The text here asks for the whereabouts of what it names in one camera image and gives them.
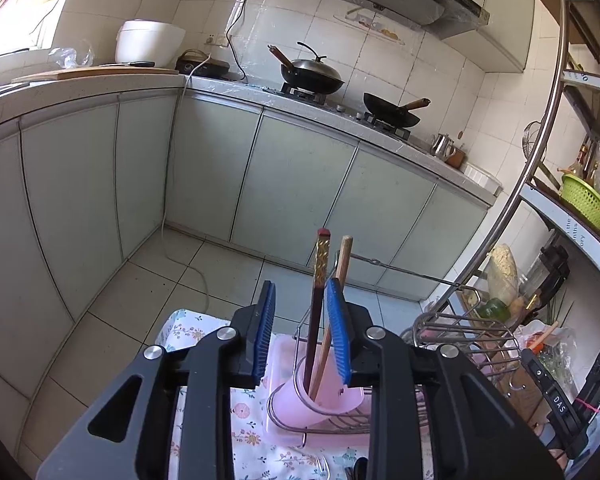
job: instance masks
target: green basket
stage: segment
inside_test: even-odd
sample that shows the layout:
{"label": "green basket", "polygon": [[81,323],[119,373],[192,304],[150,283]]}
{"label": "green basket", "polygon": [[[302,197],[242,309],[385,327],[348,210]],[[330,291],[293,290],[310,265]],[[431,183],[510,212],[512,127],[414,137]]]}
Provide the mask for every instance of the green basket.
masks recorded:
{"label": "green basket", "polygon": [[600,229],[600,194],[589,184],[575,175],[565,173],[560,196]]}

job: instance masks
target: frying pan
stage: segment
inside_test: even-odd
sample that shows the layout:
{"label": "frying pan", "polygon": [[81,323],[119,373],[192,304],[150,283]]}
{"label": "frying pan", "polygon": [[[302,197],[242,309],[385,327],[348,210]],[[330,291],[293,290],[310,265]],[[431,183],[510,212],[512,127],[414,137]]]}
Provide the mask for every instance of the frying pan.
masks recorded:
{"label": "frying pan", "polygon": [[377,119],[389,123],[396,128],[411,128],[420,122],[420,118],[409,113],[409,110],[429,106],[427,98],[418,99],[404,106],[396,106],[373,94],[365,93],[365,106]]}
{"label": "frying pan", "polygon": [[291,62],[276,46],[269,45],[269,51],[280,60],[280,73],[294,88],[317,94],[333,94],[344,85],[338,72],[321,62],[318,56],[316,60],[295,59]]}

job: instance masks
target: black frying pan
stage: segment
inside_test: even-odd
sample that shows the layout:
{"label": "black frying pan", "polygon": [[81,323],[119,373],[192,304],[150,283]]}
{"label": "black frying pan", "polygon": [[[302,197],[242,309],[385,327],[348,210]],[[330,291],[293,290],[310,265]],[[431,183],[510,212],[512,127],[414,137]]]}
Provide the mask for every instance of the black frying pan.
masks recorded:
{"label": "black frying pan", "polygon": [[298,68],[297,66],[294,66],[294,64],[275,46],[269,46],[269,50],[280,60],[280,63],[282,63],[280,73],[284,80],[293,88],[300,88],[308,90],[309,92],[328,95],[337,92],[340,87],[344,85],[344,81],[341,81],[340,79],[315,72],[314,70],[309,70],[308,68]]}
{"label": "black frying pan", "polygon": [[403,106],[396,106],[389,101],[379,98],[373,94],[365,93],[365,106],[376,119],[389,123],[396,128],[411,128],[420,122],[420,118],[409,113],[409,110],[429,106],[427,98],[418,99]]}

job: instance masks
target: wooden cutting board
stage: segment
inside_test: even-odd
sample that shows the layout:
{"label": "wooden cutting board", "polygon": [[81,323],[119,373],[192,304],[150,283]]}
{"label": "wooden cutting board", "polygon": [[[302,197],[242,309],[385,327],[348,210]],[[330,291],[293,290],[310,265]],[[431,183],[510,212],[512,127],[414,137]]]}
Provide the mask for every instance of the wooden cutting board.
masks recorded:
{"label": "wooden cutting board", "polygon": [[12,79],[12,83],[26,83],[33,81],[62,81],[76,77],[90,77],[94,75],[118,75],[118,74],[177,74],[177,70],[168,68],[142,68],[137,66],[85,66],[79,68],[65,68],[64,70],[52,70]]}

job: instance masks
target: strainer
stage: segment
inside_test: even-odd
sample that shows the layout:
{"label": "strainer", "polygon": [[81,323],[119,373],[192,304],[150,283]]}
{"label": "strainer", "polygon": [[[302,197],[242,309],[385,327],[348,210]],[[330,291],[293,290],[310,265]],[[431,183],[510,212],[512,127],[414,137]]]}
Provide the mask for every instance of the strainer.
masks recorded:
{"label": "strainer", "polygon": [[[522,136],[522,152],[525,154],[526,160],[529,160],[529,158],[531,157],[531,152],[534,150],[534,146],[538,141],[539,131],[540,123],[538,121],[533,121],[532,123],[529,123],[525,128],[525,134]],[[547,168],[544,165],[543,161],[544,152],[540,157],[540,162],[538,162],[538,168],[546,175],[546,177],[549,179],[549,182],[551,182],[555,186],[555,189],[560,191],[560,184],[552,175],[551,171],[549,171],[549,168]]]}

